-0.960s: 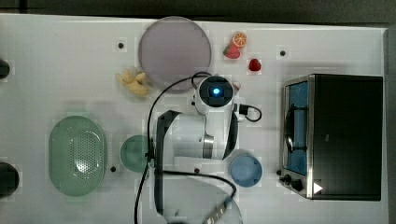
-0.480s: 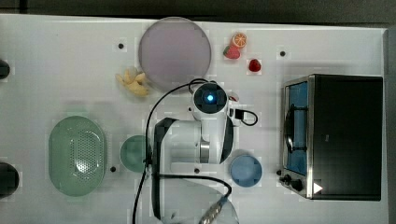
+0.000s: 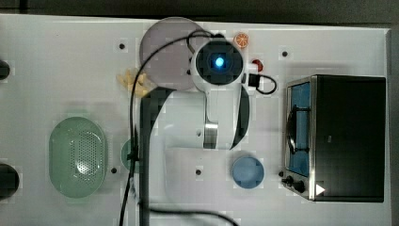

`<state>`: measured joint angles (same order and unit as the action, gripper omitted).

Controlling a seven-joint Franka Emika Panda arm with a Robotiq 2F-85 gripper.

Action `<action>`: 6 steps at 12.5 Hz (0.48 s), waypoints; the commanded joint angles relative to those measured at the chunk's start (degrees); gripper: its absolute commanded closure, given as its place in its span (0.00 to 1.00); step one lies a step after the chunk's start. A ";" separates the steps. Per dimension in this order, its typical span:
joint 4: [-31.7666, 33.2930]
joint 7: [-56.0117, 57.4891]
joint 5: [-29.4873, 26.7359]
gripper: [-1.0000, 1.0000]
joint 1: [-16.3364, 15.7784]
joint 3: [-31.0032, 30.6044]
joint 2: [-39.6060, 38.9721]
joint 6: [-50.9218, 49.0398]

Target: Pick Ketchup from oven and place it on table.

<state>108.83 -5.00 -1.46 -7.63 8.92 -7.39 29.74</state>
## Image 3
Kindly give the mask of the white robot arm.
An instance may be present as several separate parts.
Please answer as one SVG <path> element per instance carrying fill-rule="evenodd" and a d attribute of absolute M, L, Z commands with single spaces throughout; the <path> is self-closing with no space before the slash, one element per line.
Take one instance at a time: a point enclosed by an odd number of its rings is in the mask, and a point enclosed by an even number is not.
<path fill-rule="evenodd" d="M 206 38 L 190 60 L 194 88 L 157 87 L 140 101 L 139 226 L 150 226 L 150 214 L 212 216 L 238 226 L 224 215 L 205 210 L 159 209 L 150 206 L 157 182 L 164 181 L 162 154 L 169 147 L 231 150 L 247 133 L 248 86 L 254 76 L 242 53 L 223 35 L 196 30 L 184 39 Z"/>

